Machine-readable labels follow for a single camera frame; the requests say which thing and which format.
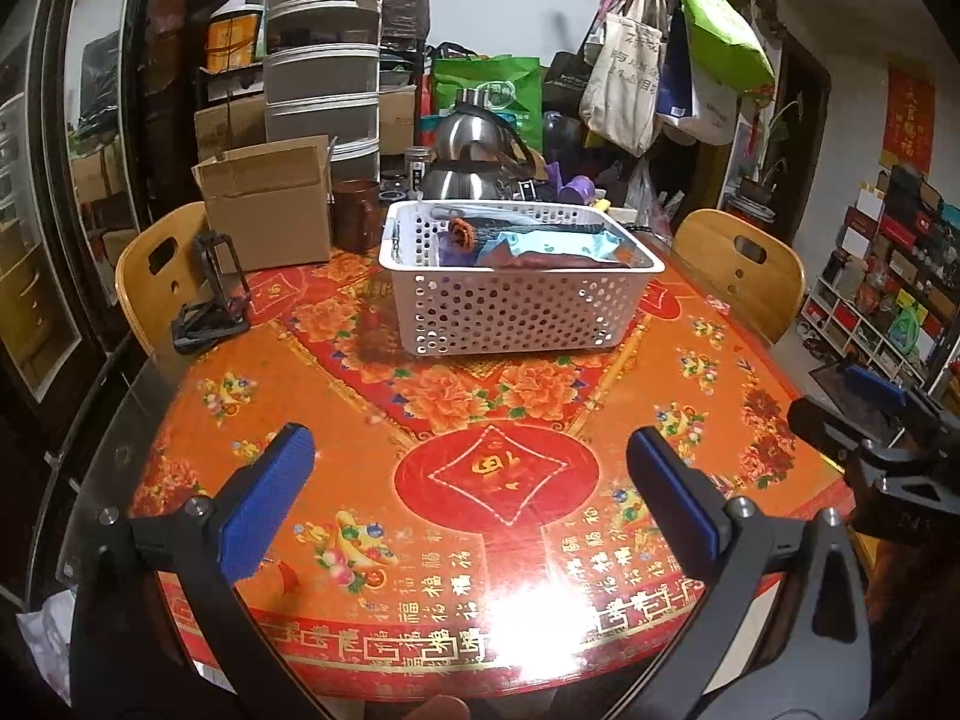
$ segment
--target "metal screw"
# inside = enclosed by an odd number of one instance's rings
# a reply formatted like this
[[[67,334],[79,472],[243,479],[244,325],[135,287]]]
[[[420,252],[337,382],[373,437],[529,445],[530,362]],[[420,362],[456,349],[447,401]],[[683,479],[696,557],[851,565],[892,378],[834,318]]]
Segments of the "metal screw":
[[[210,511],[210,505],[212,503],[213,502],[205,495],[195,495],[184,504],[184,510],[191,517],[203,517],[204,514]]]
[[[101,525],[112,525],[114,522],[120,519],[120,512],[117,511],[117,507],[109,506],[107,509],[101,509],[101,512],[97,514],[97,520]]]
[[[727,514],[738,519],[749,519],[757,513],[757,505],[750,498],[731,498],[727,503]]]
[[[834,507],[823,509],[822,512],[820,512],[820,516],[826,519],[832,528],[843,524],[843,517],[840,517],[840,512],[837,512],[837,509],[834,509]]]

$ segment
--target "chair backrest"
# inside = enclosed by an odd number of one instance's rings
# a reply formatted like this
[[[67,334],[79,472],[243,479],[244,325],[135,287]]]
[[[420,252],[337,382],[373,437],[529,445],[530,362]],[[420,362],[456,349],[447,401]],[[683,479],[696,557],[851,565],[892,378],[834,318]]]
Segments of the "chair backrest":
[[[170,335],[170,322],[205,282],[193,239],[208,228],[203,203],[171,211],[140,233],[117,262],[120,305],[144,351]]]
[[[725,298],[776,343],[800,309],[803,263],[788,245],[723,211],[694,211],[680,225],[673,250],[701,271]]]

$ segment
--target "beige tote bag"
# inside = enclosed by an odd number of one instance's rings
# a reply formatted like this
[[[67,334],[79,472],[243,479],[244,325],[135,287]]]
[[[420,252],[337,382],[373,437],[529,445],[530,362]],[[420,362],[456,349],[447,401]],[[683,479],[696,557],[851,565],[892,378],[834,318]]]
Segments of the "beige tote bag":
[[[607,15],[607,40],[580,102],[592,132],[637,157],[656,138],[665,35],[665,0],[634,0],[624,15]]]

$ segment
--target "red and orange tablecloth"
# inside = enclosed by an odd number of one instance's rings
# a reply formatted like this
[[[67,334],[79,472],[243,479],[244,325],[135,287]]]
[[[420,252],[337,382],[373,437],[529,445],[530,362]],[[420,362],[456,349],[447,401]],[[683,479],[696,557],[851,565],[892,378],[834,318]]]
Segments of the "red and orange tablecloth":
[[[255,327],[189,371],[133,513],[214,493],[285,422],[310,428],[313,475],[238,589],[316,693],[503,695],[666,644],[702,586],[627,476],[637,427],[767,514],[848,500],[787,428],[794,392],[762,343],[675,266],[599,354],[413,358],[371,257],[261,272],[251,288]]]

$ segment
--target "white plastic basket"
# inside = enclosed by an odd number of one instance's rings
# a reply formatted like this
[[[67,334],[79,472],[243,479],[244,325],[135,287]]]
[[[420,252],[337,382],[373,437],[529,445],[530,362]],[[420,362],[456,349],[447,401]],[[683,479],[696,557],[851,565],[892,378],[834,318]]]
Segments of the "white plastic basket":
[[[634,249],[630,269],[495,271],[440,268],[432,205],[496,207],[549,223],[603,224]],[[411,354],[502,354],[604,349],[623,338],[647,284],[664,263],[606,214],[558,203],[434,200],[394,203],[380,264],[392,273],[400,336]]]

